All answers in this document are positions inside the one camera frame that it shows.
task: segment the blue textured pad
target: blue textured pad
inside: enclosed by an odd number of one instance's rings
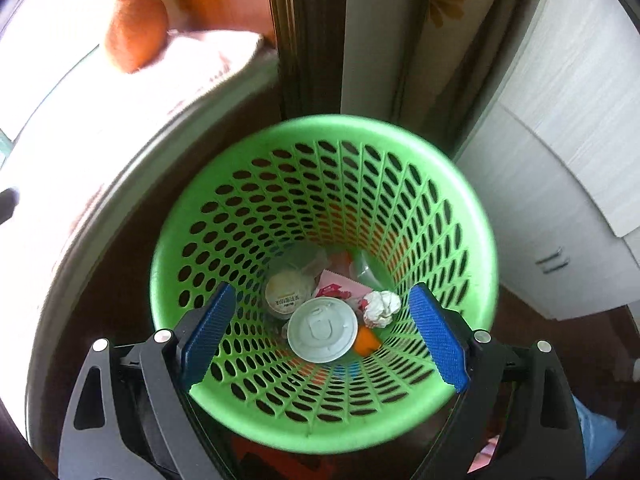
[[[189,389],[204,379],[226,327],[236,311],[236,292],[225,283],[207,305],[207,313],[198,323],[182,352],[180,383]]]
[[[409,291],[409,313],[424,339],[442,380],[453,384],[458,393],[469,381],[465,367],[465,351],[459,345],[447,323],[440,315],[438,301],[418,285]]]

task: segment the green plastic basket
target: green plastic basket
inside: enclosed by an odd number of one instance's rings
[[[265,324],[268,261],[304,238],[363,248],[391,273],[402,309],[370,357],[303,362]],[[425,282],[473,329],[488,329],[498,283],[487,218],[455,166],[405,130],[338,115],[238,142],[175,203],[152,265],[156,328],[202,307],[221,280],[238,308],[191,397],[236,433],[305,453],[373,446],[440,409],[454,390],[409,315],[408,292]]]

